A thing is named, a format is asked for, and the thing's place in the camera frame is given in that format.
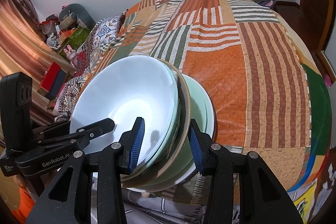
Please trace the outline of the dark bag on floor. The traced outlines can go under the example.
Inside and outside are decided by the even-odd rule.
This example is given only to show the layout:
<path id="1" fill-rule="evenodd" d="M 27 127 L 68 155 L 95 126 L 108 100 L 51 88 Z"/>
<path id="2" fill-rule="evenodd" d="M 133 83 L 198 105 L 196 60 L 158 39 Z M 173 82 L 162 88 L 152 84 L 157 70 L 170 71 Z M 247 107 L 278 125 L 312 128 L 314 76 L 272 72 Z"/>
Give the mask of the dark bag on floor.
<path id="1" fill-rule="evenodd" d="M 273 9 L 274 5 L 277 2 L 276 0 L 251 0 L 251 1 L 263 7 L 269 7 L 270 9 Z"/>

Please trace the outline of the red box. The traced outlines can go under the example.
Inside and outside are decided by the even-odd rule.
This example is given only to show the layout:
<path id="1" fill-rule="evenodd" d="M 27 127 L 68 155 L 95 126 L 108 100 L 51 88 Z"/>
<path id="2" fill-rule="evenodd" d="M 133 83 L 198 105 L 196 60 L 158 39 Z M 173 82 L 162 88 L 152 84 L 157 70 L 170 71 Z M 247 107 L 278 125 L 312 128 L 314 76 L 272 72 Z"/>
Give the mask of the red box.
<path id="1" fill-rule="evenodd" d="M 53 62 L 46 70 L 37 92 L 48 100 L 54 100 L 69 75 L 69 72 L 63 70 L 56 62 Z"/>

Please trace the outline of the pink bowl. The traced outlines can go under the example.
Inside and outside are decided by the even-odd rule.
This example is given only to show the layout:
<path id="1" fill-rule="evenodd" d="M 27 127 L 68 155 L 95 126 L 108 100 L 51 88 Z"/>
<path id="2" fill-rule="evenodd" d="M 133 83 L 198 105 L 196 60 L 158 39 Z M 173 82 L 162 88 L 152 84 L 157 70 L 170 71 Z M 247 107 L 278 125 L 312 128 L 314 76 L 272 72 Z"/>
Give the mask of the pink bowl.
<path id="1" fill-rule="evenodd" d="M 149 167 L 141 167 L 137 172 L 121 179 L 121 186 L 123 188 L 139 188 L 147 183 L 154 181 L 161 177 L 176 161 L 179 153 L 183 149 L 187 138 L 187 133 L 190 127 L 191 118 L 191 97 L 190 92 L 181 72 L 174 66 L 163 60 L 163 63 L 177 75 L 177 89 L 178 89 L 178 112 L 177 121 L 173 126 L 175 133 L 169 137 L 159 152 L 163 152 L 153 164 Z"/>

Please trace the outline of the pink shoe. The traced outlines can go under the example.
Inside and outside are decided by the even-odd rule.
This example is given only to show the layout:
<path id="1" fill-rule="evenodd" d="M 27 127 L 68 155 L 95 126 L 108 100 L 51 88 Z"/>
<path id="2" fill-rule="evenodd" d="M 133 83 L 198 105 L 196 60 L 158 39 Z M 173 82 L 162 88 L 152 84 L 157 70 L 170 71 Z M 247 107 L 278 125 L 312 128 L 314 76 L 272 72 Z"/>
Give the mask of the pink shoe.
<path id="1" fill-rule="evenodd" d="M 332 86 L 332 81 L 331 81 L 331 78 L 329 75 L 325 74 L 324 75 L 324 82 L 325 82 L 325 85 L 330 88 Z"/>

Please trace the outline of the pink rabbit toy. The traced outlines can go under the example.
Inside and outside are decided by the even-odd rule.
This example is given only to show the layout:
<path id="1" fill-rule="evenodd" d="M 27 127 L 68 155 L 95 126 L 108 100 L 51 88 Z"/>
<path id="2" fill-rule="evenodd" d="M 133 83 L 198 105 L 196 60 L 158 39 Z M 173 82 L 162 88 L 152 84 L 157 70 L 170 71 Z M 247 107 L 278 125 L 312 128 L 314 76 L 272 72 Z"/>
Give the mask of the pink rabbit toy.
<path id="1" fill-rule="evenodd" d="M 64 53 L 66 58 L 70 61 L 70 64 L 73 67 L 77 67 L 77 52 L 69 44 L 64 48 Z"/>

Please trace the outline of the orange striped patchwork blanket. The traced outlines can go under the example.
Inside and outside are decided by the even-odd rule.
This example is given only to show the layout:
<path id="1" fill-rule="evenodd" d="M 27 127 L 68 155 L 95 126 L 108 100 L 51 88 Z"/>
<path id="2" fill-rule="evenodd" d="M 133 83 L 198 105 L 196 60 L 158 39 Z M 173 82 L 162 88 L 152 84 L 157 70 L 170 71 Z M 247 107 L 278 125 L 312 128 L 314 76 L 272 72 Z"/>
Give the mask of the orange striped patchwork blanket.
<path id="1" fill-rule="evenodd" d="M 251 0 L 142 0 L 91 74 L 130 55 L 167 61 L 208 92 L 217 140 L 257 151 L 284 188 L 314 181 L 329 153 L 331 106 L 307 47 Z"/>

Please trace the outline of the brown wooden door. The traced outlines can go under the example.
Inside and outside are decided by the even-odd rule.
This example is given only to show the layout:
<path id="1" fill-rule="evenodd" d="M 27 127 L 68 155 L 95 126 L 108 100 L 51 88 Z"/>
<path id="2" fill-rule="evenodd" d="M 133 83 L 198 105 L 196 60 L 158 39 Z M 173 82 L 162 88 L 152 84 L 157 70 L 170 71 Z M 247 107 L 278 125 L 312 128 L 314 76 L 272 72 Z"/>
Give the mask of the brown wooden door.
<path id="1" fill-rule="evenodd" d="M 299 9 L 307 22 L 303 41 L 318 66 L 335 81 L 335 69 L 325 53 L 335 24 L 335 0 L 300 0 Z"/>

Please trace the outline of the mint green bowl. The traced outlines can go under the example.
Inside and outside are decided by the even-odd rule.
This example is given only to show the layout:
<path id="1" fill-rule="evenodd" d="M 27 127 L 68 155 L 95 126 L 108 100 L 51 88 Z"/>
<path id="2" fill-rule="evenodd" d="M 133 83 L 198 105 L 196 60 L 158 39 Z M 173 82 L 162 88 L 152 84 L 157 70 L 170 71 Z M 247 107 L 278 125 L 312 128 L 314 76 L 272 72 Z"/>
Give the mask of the mint green bowl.
<path id="1" fill-rule="evenodd" d="M 138 166 L 131 175 L 123 176 L 123 181 L 130 180 L 144 173 L 152 165 L 165 161 L 171 153 L 177 136 L 181 112 L 178 96 L 178 73 L 171 64 L 166 61 L 162 61 L 162 63 L 171 78 L 169 91 L 163 93 L 165 101 L 160 102 L 159 109 L 154 110 L 149 119 L 145 121 L 146 133 L 142 142 Z"/>

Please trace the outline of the patterned geometric quilt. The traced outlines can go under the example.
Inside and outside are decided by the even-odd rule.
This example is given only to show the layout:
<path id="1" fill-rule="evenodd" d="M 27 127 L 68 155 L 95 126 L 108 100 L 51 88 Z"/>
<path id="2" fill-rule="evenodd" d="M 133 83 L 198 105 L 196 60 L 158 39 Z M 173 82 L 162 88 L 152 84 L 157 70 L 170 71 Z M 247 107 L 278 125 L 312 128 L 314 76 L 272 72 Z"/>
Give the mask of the patterned geometric quilt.
<path id="1" fill-rule="evenodd" d="M 72 79 L 63 84 L 56 97 L 53 114 L 67 117 L 71 115 L 80 93 L 84 90 L 84 86 L 96 69 L 96 65 L 114 40 L 117 39 L 120 28 L 125 21 L 125 16 L 126 12 L 123 12 L 120 15 L 104 18 L 96 23 L 84 44 L 76 52 L 78 61 L 76 73 Z"/>

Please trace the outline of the white plate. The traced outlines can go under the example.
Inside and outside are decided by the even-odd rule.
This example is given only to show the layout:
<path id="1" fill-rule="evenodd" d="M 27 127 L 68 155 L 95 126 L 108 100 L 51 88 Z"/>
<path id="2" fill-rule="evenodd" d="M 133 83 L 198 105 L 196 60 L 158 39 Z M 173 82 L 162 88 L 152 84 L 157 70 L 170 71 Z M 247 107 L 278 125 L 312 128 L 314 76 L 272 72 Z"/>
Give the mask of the white plate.
<path id="1" fill-rule="evenodd" d="M 204 100 L 203 107 L 205 108 L 205 110 L 207 110 L 206 101 L 208 98 L 209 96 L 205 96 L 205 98 L 203 98 Z M 207 115 L 205 118 L 203 117 L 195 119 L 197 120 L 199 128 L 206 133 Z M 179 184 L 187 182 L 195 174 L 196 174 L 196 167 L 193 161 L 189 139 L 186 138 L 185 144 L 181 149 L 181 152 L 177 156 L 176 160 L 162 176 L 159 176 L 159 178 L 155 179 L 153 182 L 150 182 L 149 184 L 128 189 L 140 193 L 160 192 L 173 186 L 177 186 Z"/>

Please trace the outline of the mint green plate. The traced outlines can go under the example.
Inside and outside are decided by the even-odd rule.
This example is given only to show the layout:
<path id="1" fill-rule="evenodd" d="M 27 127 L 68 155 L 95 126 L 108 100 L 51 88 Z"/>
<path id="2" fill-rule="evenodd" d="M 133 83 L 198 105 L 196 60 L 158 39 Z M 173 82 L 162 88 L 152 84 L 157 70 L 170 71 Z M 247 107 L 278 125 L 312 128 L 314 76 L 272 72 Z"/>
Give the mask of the mint green plate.
<path id="1" fill-rule="evenodd" d="M 191 118 L 205 118 L 206 110 L 203 107 L 205 96 L 209 96 L 205 89 L 192 77 L 184 75 L 191 96 Z"/>

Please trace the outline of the grey plush toy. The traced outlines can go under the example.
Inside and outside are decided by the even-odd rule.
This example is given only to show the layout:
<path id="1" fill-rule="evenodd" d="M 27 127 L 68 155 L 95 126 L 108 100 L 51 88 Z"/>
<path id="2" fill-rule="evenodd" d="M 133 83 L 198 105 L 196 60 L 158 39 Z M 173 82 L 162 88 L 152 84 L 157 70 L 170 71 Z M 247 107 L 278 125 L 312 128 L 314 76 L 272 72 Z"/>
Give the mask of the grey plush toy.
<path id="1" fill-rule="evenodd" d="M 88 11 L 80 4 L 73 3 L 62 9 L 59 16 L 59 28 L 65 30 L 77 24 L 84 29 L 92 29 L 96 22 L 90 16 Z"/>

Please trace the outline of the white spotted bowl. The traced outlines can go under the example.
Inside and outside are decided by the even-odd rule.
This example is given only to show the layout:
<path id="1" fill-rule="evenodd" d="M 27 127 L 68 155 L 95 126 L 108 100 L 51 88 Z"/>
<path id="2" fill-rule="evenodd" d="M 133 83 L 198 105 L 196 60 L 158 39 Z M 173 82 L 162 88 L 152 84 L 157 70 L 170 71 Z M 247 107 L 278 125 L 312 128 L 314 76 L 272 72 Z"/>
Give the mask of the white spotted bowl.
<path id="1" fill-rule="evenodd" d="M 135 55 L 113 62 L 95 76 L 80 95 L 71 115 L 70 132 L 110 118 L 115 128 L 92 140 L 85 153 L 101 151 L 131 130 L 135 119 L 149 119 L 163 93 L 169 91 L 170 75 L 154 57 Z"/>

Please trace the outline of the green storage box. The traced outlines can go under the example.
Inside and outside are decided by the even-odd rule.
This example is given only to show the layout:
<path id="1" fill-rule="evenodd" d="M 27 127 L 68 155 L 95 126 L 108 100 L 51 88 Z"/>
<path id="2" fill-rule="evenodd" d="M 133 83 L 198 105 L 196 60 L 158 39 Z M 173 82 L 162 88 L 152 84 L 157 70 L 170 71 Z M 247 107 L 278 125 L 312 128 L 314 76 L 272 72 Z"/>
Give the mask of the green storage box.
<path id="1" fill-rule="evenodd" d="M 72 29 L 72 34 L 68 36 L 62 44 L 57 48 L 56 52 L 66 58 L 66 53 L 64 49 L 67 49 L 67 46 L 70 45 L 72 49 L 78 50 L 80 46 L 86 41 L 91 30 L 78 27 Z"/>

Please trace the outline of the orange curtain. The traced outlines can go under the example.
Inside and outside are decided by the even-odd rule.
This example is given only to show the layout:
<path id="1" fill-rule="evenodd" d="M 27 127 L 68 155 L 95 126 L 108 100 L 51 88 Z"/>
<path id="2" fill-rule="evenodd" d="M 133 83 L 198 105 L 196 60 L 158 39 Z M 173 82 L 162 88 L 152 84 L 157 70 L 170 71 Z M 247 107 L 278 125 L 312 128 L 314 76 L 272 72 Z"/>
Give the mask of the orange curtain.
<path id="1" fill-rule="evenodd" d="M 31 119 L 40 125 L 54 121 L 49 101 L 37 92 L 45 71 L 56 62 L 66 72 L 74 68 L 45 43 L 30 0 L 1 0 L 1 77 L 23 72 L 33 79 Z"/>

